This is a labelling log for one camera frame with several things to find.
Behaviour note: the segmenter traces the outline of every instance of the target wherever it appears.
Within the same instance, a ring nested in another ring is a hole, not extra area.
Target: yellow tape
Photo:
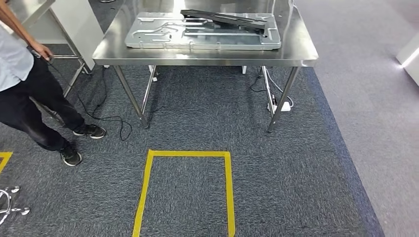
[[[153,157],[224,157],[225,166],[225,188],[227,196],[227,230],[228,236],[233,237],[236,233],[236,223],[234,219],[234,199],[233,199],[233,176],[231,169],[230,152],[215,151],[148,151],[147,160],[144,169],[143,186],[141,189],[140,201],[134,220],[134,231],[132,237],[139,237],[141,231],[141,222],[144,214],[145,199],[147,196],[148,183],[150,181],[151,166]]]
[[[9,161],[10,157],[12,156],[13,152],[0,152],[0,173],[6,166],[7,162]]]
[[[224,157],[225,167],[225,188],[227,196],[227,225],[228,236],[233,237],[236,234],[236,224],[234,220],[234,200],[233,200],[233,175],[231,171],[231,157],[230,153],[226,152]]]
[[[225,157],[229,152],[153,151],[155,157]]]
[[[154,152],[152,150],[148,151],[147,160],[146,160],[145,169],[144,169],[143,187],[141,189],[141,196],[140,196],[140,202],[138,204],[137,213],[135,215],[134,231],[132,233],[132,237],[140,236],[141,222],[143,220],[143,213],[144,213],[144,207],[145,207],[145,198],[147,196],[148,182],[150,181],[151,165],[153,164],[153,156],[154,156],[153,153]]]

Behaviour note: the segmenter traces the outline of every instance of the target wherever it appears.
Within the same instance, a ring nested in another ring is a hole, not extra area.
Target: chair wheel
[[[20,213],[22,216],[26,216],[31,210],[28,207],[25,207]]]
[[[15,187],[13,187],[10,191],[11,191],[13,194],[15,194],[15,193],[17,193],[19,190],[20,190],[20,186],[15,186]]]

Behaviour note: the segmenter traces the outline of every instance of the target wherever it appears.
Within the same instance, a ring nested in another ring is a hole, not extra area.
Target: black pants
[[[25,81],[0,91],[0,122],[26,132],[41,147],[57,151],[66,140],[42,121],[41,112],[29,97],[56,111],[66,126],[76,130],[84,126],[84,119],[64,98],[63,90],[41,59],[34,65]]]

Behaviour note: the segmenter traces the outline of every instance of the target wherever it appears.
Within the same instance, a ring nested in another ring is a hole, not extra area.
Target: person
[[[60,84],[48,69],[47,61],[53,56],[52,52],[25,30],[3,0],[0,0],[0,21],[42,57],[35,57],[0,26],[0,122],[27,133],[47,150],[59,151],[66,165],[78,165],[82,161],[80,153],[43,123],[41,112],[30,97],[56,111],[77,136],[100,139],[106,131],[97,125],[85,124],[83,117],[64,98]]]

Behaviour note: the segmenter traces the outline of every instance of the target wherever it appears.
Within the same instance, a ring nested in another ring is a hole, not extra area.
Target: aluminum plate
[[[132,48],[273,50],[281,47],[275,17],[269,13],[223,13],[267,21],[259,31],[232,25],[217,25],[203,18],[181,14],[141,12],[125,43]]]

